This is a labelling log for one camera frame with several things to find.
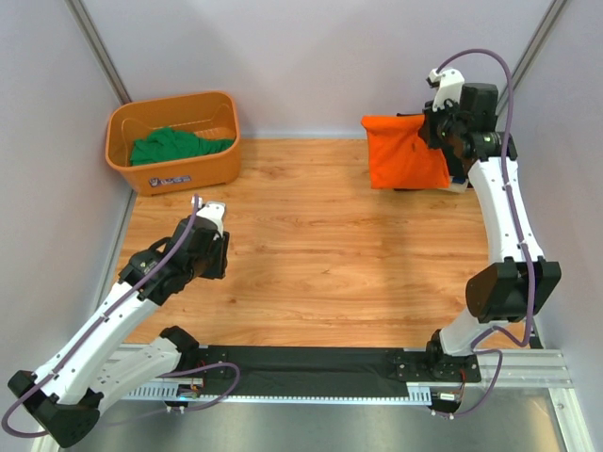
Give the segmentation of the orange t shirt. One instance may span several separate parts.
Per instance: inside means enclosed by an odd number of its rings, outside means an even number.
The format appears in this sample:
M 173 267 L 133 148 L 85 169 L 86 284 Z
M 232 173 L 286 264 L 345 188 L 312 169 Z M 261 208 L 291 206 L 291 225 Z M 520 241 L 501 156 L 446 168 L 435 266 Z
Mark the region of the orange t shirt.
M 418 132 L 423 114 L 364 116 L 368 174 L 373 189 L 444 189 L 450 176 L 443 153 L 430 149 Z

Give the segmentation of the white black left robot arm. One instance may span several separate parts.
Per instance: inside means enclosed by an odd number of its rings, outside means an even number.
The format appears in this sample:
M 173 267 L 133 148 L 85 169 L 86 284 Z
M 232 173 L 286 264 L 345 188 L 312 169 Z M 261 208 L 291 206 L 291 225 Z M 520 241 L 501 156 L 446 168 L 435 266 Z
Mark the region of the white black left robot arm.
M 182 219 L 172 236 L 133 254 L 105 301 L 73 338 L 36 370 L 21 370 L 9 379 L 18 405 L 37 420 L 42 435 L 70 447 L 94 429 L 108 408 L 150 379 L 239 370 L 232 363 L 203 363 L 198 342 L 177 326 L 126 358 L 108 361 L 170 296 L 196 278 L 224 277 L 229 234 L 223 216 L 223 205 L 209 203 Z

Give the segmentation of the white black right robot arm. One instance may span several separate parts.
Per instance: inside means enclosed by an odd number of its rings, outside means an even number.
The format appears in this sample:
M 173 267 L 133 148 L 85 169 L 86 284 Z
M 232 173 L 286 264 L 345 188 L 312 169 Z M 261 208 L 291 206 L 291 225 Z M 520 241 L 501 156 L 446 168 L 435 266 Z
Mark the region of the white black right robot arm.
M 455 176 L 464 176 L 477 194 L 488 240 L 488 266 L 465 286 L 464 310 L 437 331 L 424 357 L 426 372 L 447 379 L 475 346 L 494 332 L 510 335 L 508 325 L 523 323 L 526 346 L 535 316 L 559 283 L 559 263 L 546 259 L 531 229 L 518 183 L 513 138 L 497 126 L 498 90 L 464 80 L 432 81 L 433 100 L 423 109 L 419 130 L 429 148 L 439 150 Z

